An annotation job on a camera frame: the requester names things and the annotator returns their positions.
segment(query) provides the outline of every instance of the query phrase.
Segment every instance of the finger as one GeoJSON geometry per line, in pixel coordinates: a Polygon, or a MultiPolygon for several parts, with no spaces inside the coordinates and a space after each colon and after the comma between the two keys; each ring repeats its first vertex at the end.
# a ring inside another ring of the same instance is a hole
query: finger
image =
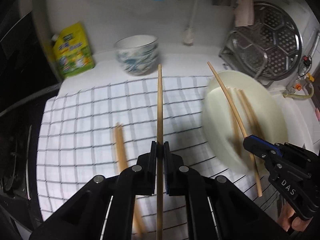
{"type": "Polygon", "coordinates": [[[289,205],[289,203],[286,203],[284,206],[286,207],[288,218],[292,217],[294,215],[294,209],[289,205]]]}
{"type": "Polygon", "coordinates": [[[289,221],[289,217],[292,217],[294,214],[293,208],[286,203],[282,208],[281,208],[281,213],[280,216],[277,220],[277,223],[285,230],[288,231],[288,229],[291,226],[291,223],[289,221]]]}
{"type": "Polygon", "coordinates": [[[292,228],[296,231],[304,231],[307,226],[309,225],[311,219],[308,221],[303,221],[301,220],[299,217],[296,217],[293,221],[292,221],[292,228]]]}

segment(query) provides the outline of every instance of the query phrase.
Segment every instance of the wooden chopstick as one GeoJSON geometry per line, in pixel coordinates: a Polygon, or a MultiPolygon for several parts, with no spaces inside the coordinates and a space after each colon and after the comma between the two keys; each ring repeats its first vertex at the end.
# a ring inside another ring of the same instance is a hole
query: wooden chopstick
{"type": "MultiPolygon", "coordinates": [[[[163,145],[163,90],[162,66],[158,65],[157,144],[163,145]]],[[[157,155],[157,240],[163,233],[163,156],[157,155]]]]}
{"type": "MultiPolygon", "coordinates": [[[[227,88],[230,97],[232,99],[232,93],[231,93],[231,89],[227,88]]],[[[240,142],[240,137],[239,137],[239,130],[238,130],[238,122],[237,119],[232,111],[232,108],[230,107],[230,115],[231,115],[231,119],[232,119],[232,127],[233,127],[233,134],[234,134],[234,145],[235,145],[235,150],[236,153],[239,155],[239,157],[241,157],[241,142],[240,142]]]]}
{"type": "Polygon", "coordinates": [[[237,95],[237,97],[238,97],[238,99],[239,99],[239,101],[240,101],[240,104],[241,104],[242,109],[244,110],[245,116],[247,117],[247,120],[248,120],[248,122],[249,122],[251,131],[253,132],[253,134],[258,135],[258,134],[257,134],[257,131],[256,131],[256,129],[255,129],[255,125],[254,125],[254,123],[253,123],[253,121],[252,121],[252,115],[251,115],[251,113],[249,112],[249,109],[248,109],[248,107],[247,107],[247,104],[246,104],[245,101],[244,101],[243,95],[242,95],[242,94],[240,93],[240,91],[237,90],[237,89],[236,89],[236,95],[237,95]]]}
{"type": "Polygon", "coordinates": [[[239,93],[243,99],[243,102],[246,106],[246,108],[248,108],[248,111],[250,113],[250,116],[252,117],[252,121],[253,121],[253,127],[254,127],[254,130],[256,132],[256,135],[262,139],[265,140],[265,136],[264,136],[264,133],[263,133],[263,130],[259,124],[259,121],[258,121],[258,118],[257,118],[257,115],[256,113],[254,112],[253,108],[252,108],[252,105],[250,104],[246,94],[244,93],[243,90],[239,90],[239,93]]]}
{"type": "MultiPolygon", "coordinates": [[[[213,75],[217,79],[217,81],[218,81],[223,93],[225,94],[225,96],[226,96],[226,98],[227,98],[227,100],[228,100],[228,102],[229,102],[229,104],[231,106],[231,109],[232,109],[232,111],[233,111],[233,113],[234,113],[234,115],[235,115],[235,117],[237,119],[237,122],[238,122],[239,126],[240,126],[240,130],[242,132],[243,137],[246,138],[248,136],[248,134],[247,134],[247,132],[246,132],[246,130],[244,128],[244,124],[243,124],[243,122],[241,120],[241,117],[240,117],[240,115],[238,113],[238,110],[237,110],[235,104],[232,101],[231,96],[229,95],[229,93],[228,93],[226,87],[224,86],[221,78],[219,77],[218,73],[215,71],[215,69],[213,68],[211,63],[207,62],[207,64],[208,64],[209,68],[211,69],[213,75]]],[[[254,170],[254,177],[255,177],[256,183],[257,183],[258,196],[261,197],[262,196],[262,188],[261,188],[261,181],[260,181],[260,176],[259,176],[259,172],[258,172],[258,168],[257,168],[256,159],[254,158],[254,155],[252,153],[249,153],[249,154],[250,154],[250,160],[252,162],[252,166],[253,166],[253,170],[254,170]]]]}
{"type": "MultiPolygon", "coordinates": [[[[116,127],[114,128],[114,136],[116,141],[116,153],[118,158],[118,169],[119,172],[128,168],[127,158],[125,154],[124,148],[124,139],[122,133],[122,126],[117,123],[116,127]]],[[[141,239],[144,234],[146,234],[146,226],[142,220],[140,206],[135,201],[134,203],[134,211],[133,211],[133,225],[137,231],[138,237],[141,239]]]]}

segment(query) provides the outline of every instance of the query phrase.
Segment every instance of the yellow-green pouch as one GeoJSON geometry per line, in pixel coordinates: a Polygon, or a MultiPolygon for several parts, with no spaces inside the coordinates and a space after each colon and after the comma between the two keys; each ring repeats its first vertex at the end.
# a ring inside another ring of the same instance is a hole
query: yellow-green pouch
{"type": "Polygon", "coordinates": [[[53,52],[64,78],[77,75],[94,67],[87,37],[81,23],[60,32],[53,52]]]}

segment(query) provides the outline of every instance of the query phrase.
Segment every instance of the checkered towel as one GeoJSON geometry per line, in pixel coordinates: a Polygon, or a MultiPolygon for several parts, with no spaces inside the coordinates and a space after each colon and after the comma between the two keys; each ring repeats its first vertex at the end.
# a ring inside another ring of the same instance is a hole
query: checkered towel
{"type": "MultiPolygon", "coordinates": [[[[257,198],[254,177],[236,174],[212,153],[201,129],[201,103],[211,77],[164,77],[164,141],[185,165],[214,178],[224,175],[269,215],[278,192],[261,178],[257,198]]],[[[150,151],[156,140],[157,78],[144,78],[81,90],[47,101],[39,135],[37,187],[44,220],[94,175],[119,174],[112,128],[123,124],[128,165],[150,151]]],[[[137,196],[143,220],[156,238],[156,195],[137,196]]],[[[185,199],[164,195],[164,239],[188,239],[185,199]]]]}

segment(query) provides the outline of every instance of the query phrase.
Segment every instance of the screw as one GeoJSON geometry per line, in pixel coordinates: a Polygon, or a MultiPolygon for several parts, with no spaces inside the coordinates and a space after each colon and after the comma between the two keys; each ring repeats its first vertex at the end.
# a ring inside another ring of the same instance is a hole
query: screw
{"type": "Polygon", "coordinates": [[[142,170],[142,167],[140,165],[134,165],[131,168],[134,172],[138,172],[142,170]]]}
{"type": "Polygon", "coordinates": [[[102,175],[94,176],[93,181],[94,181],[95,183],[103,182],[103,176],[102,176],[102,175]]]}
{"type": "Polygon", "coordinates": [[[187,166],[180,166],[179,167],[179,171],[181,172],[187,172],[189,170],[189,168],[187,166]]]}
{"type": "Polygon", "coordinates": [[[217,181],[220,183],[225,183],[227,182],[227,178],[225,176],[218,176],[217,181]]]}

